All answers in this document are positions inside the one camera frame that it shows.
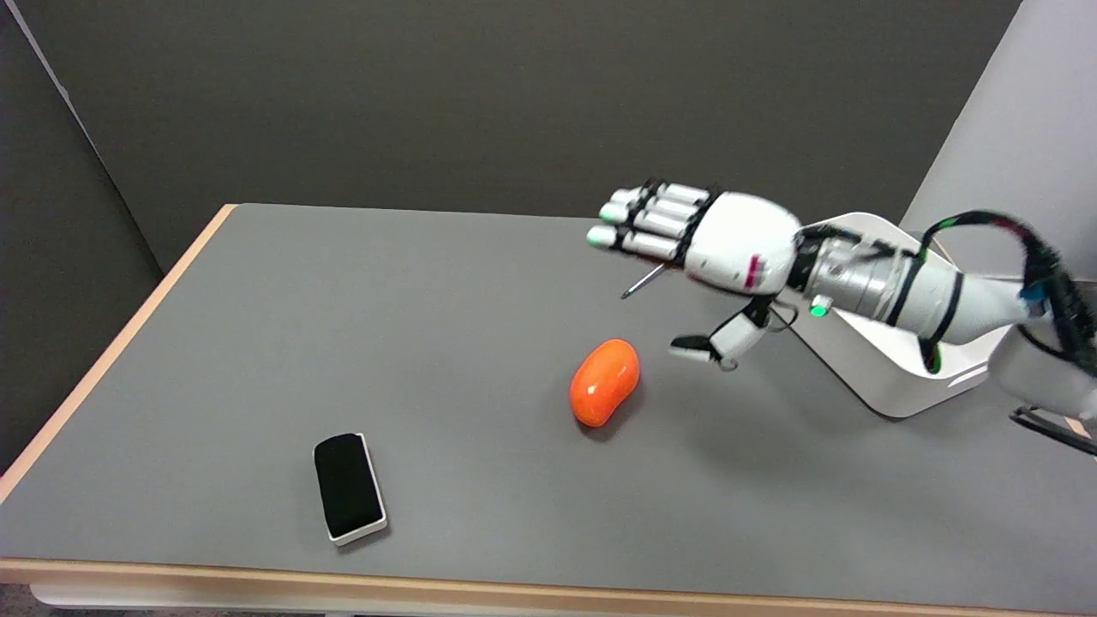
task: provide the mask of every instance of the wooden table edge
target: wooden table edge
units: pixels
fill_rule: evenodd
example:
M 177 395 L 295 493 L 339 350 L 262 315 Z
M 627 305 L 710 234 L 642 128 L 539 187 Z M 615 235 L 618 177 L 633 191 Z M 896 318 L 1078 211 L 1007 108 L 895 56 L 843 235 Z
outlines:
M 88 373 L 0 476 L 0 504 L 38 460 L 88 394 L 95 388 L 145 322 L 202 253 L 237 204 L 225 204 L 140 308 L 111 341 Z M 490 606 L 577 613 L 674 615 L 695 617 L 1006 617 L 1048 615 L 1015 610 L 921 606 L 895 603 L 600 590 L 427 579 L 281 572 L 236 568 L 112 563 L 0 558 L 0 582 L 73 586 L 183 588 L 194 592 L 270 593 L 309 597 L 347 597 L 386 602 Z

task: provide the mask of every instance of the gray table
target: gray table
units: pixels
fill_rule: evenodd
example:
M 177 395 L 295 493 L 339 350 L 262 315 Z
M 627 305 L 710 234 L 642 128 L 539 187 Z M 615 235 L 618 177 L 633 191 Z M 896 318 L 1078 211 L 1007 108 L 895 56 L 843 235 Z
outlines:
M 619 301 L 645 267 L 587 248 L 589 224 L 237 207 L 4 479 L 0 575 L 82 561 L 1097 614 L 1092 459 L 1013 426 L 991 385 L 881 418 L 792 334 L 732 374 L 675 359 L 674 335 L 737 302 L 682 277 Z M 568 383 L 611 337 L 642 385 L 580 430 Z M 365 434 L 391 524 L 339 550 L 310 450 L 343 431 Z M 645 606 L 704 613 L 627 605 Z

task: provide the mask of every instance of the metal rod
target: metal rod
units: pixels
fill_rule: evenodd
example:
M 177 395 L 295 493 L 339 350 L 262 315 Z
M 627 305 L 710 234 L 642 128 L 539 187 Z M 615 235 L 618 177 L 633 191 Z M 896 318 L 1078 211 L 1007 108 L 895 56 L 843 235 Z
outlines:
M 656 266 L 651 272 L 644 274 L 644 277 L 642 279 L 640 279 L 638 281 L 636 281 L 635 284 L 633 284 L 631 288 L 626 289 L 625 292 L 621 294 L 621 300 L 624 300 L 624 299 L 629 298 L 630 295 L 636 293 L 637 291 L 644 289 L 644 285 L 646 285 L 647 283 L 654 281 L 655 277 L 658 277 L 659 274 L 661 274 L 663 271 L 666 270 L 666 269 L 667 269 L 667 265 L 666 263 L 659 263 L 658 266 Z

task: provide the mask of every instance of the white wall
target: white wall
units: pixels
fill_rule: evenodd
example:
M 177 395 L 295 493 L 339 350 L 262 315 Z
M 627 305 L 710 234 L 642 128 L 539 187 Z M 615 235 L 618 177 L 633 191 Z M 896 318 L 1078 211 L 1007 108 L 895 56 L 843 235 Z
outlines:
M 1075 277 L 1097 280 L 1097 0 L 1025 0 L 902 226 L 973 209 L 1028 221 Z M 938 237 L 966 270 L 1020 272 L 1002 232 Z

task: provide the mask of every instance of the red marking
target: red marking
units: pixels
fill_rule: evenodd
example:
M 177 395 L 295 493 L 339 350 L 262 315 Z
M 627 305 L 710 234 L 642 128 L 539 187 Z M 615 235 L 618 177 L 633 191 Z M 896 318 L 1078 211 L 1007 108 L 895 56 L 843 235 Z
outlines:
M 747 282 L 744 287 L 751 289 L 758 282 L 758 271 L 761 270 L 761 256 L 751 255 L 750 266 L 747 267 Z

